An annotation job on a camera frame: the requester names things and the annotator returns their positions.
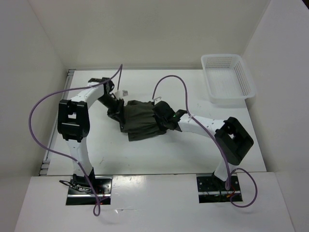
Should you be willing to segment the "olive green shorts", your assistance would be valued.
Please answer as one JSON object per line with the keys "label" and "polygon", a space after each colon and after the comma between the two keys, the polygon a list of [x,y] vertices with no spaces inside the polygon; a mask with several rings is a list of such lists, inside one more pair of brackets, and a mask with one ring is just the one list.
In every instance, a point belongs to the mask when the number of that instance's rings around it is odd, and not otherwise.
{"label": "olive green shorts", "polygon": [[152,101],[130,100],[124,107],[125,123],[121,132],[128,135],[130,142],[140,141],[163,135],[167,132],[158,126],[153,112]]}

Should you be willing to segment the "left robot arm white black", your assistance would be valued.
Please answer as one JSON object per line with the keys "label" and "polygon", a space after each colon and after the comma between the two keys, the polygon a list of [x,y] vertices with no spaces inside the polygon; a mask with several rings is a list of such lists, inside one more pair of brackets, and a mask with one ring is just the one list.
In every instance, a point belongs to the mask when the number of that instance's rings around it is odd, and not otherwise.
{"label": "left robot arm white black", "polygon": [[91,193],[96,189],[93,165],[87,149],[90,132],[89,108],[99,101],[107,109],[107,116],[117,121],[122,129],[125,124],[124,100],[112,91],[114,83],[108,78],[91,78],[88,88],[58,105],[57,130],[67,142],[73,162],[73,176],[69,186],[79,192]]}

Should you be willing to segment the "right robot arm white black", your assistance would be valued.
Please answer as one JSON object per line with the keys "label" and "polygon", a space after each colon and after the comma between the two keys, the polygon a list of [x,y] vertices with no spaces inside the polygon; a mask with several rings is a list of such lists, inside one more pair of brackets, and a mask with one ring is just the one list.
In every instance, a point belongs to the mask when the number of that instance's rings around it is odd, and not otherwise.
{"label": "right robot arm white black", "polygon": [[212,139],[223,157],[213,173],[212,186],[217,190],[230,189],[232,171],[254,144],[241,123],[234,117],[219,120],[194,116],[186,110],[175,112],[165,101],[155,104],[153,112],[160,129],[190,132]]}

